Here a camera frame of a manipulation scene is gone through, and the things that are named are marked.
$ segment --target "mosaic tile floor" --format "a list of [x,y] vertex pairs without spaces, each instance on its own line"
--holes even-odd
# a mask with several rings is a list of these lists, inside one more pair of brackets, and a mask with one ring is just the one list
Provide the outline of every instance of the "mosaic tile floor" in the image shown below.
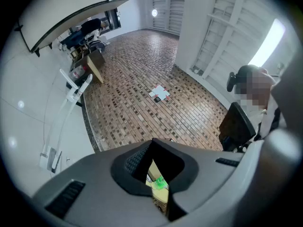
[[[104,84],[84,93],[86,109],[101,150],[156,138],[222,150],[218,127],[227,110],[185,72],[174,66],[178,38],[152,30],[115,38],[103,54]],[[157,85],[169,99],[148,94]]]

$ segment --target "blue jeans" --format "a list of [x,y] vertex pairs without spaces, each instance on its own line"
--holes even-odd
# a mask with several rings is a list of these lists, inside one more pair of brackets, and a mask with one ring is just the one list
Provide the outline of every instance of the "blue jeans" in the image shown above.
[[61,41],[61,44],[65,44],[67,49],[71,49],[73,46],[79,44],[83,39],[84,35],[82,34],[81,30],[73,32],[70,36],[66,39]]

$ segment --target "person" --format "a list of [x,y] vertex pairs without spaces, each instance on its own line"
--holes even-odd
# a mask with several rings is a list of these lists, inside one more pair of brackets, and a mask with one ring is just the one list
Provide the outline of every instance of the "person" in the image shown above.
[[258,125],[258,133],[254,140],[265,138],[272,130],[286,127],[283,115],[271,95],[276,82],[268,71],[255,65],[242,66],[235,76],[235,94],[240,95],[251,105],[262,110],[263,118]]
[[99,18],[86,21],[78,27],[77,31],[73,32],[70,36],[60,42],[59,50],[65,50],[65,48],[70,50],[73,46],[79,44],[87,34],[98,29],[100,35],[101,30],[108,26],[109,23],[107,21],[101,21]]

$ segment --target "white cross-shaped paper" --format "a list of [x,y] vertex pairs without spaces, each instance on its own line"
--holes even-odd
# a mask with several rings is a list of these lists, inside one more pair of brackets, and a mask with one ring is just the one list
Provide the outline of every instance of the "white cross-shaped paper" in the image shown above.
[[166,91],[166,89],[160,85],[156,86],[156,88],[154,88],[149,95],[151,97],[153,96],[157,96],[160,100],[163,100],[165,98],[167,98],[170,93],[168,91]]

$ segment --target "green object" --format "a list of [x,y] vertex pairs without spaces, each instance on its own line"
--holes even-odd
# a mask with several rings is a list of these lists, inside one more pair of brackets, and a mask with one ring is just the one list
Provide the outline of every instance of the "green object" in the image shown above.
[[167,182],[164,180],[163,176],[160,176],[155,182],[153,182],[153,185],[156,189],[160,190],[167,187]]

